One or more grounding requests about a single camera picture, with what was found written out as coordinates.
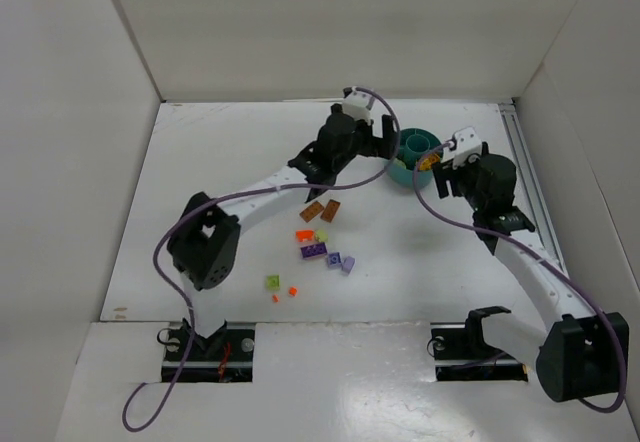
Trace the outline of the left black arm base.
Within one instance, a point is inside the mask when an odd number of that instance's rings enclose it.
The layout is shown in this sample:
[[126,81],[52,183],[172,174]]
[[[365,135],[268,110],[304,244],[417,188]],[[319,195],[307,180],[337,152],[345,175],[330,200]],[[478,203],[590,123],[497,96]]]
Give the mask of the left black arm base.
[[[156,334],[163,349],[161,380],[170,382],[186,354],[191,327],[186,320]],[[253,378],[254,324],[228,324],[210,337],[195,335],[178,383],[249,383]]]

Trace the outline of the green square lego brick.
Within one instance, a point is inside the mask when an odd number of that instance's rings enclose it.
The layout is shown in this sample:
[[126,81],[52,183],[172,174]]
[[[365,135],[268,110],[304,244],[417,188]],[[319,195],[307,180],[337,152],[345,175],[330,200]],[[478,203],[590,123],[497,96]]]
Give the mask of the green square lego brick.
[[280,290],[280,276],[278,274],[268,275],[265,280],[265,287],[270,292]]

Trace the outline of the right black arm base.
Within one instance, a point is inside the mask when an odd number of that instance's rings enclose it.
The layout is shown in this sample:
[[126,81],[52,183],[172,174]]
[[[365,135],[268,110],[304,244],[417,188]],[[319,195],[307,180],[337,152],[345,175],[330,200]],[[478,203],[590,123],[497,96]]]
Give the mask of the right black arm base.
[[464,322],[433,322],[427,352],[435,362],[437,382],[527,382],[526,367],[484,340],[482,321],[510,314],[501,306],[471,310]]

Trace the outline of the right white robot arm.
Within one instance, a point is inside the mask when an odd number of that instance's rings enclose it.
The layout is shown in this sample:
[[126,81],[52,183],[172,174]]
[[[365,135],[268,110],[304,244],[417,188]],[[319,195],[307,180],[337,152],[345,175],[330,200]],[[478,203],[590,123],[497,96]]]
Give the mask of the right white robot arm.
[[605,410],[617,410],[627,388],[628,323],[618,312],[604,312],[550,259],[534,224],[514,203],[515,164],[475,149],[446,154],[433,173],[439,197],[469,203],[469,230],[516,278],[544,324],[537,331],[506,307],[474,309],[465,320],[468,351],[502,351],[531,366],[555,402],[587,404],[593,396],[614,394]]

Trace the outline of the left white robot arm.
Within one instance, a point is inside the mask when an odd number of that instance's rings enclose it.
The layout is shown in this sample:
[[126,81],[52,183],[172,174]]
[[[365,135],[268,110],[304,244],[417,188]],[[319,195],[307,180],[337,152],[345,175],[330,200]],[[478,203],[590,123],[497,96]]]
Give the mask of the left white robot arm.
[[159,244],[186,282],[183,299],[188,321],[184,326],[191,344],[211,356],[226,337],[226,321],[215,321],[212,305],[200,302],[198,295],[214,290],[230,275],[243,233],[329,190],[349,190],[375,180],[380,173],[361,182],[337,184],[339,173],[356,157],[389,162],[398,150],[399,124],[392,113],[382,116],[382,135],[377,137],[366,109],[335,104],[316,139],[272,176],[236,194],[217,198],[194,194]]

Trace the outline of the pale green small lego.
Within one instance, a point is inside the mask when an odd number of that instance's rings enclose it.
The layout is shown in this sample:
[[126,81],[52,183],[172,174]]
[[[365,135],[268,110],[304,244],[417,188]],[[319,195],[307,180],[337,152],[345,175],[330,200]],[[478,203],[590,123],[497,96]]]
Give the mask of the pale green small lego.
[[328,234],[323,229],[317,229],[314,232],[314,239],[315,239],[316,242],[325,243],[325,242],[328,241]]

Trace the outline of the yellow orange lego brick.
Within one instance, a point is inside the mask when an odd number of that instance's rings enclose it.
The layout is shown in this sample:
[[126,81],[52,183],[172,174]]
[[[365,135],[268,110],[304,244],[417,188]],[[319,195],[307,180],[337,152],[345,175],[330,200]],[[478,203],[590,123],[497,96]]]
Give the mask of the yellow orange lego brick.
[[417,168],[420,172],[426,172],[426,171],[431,171],[432,167],[436,164],[439,163],[441,160],[441,157],[439,154],[437,153],[432,153],[428,156],[425,156],[423,159],[421,159],[419,161],[419,163],[417,164]]

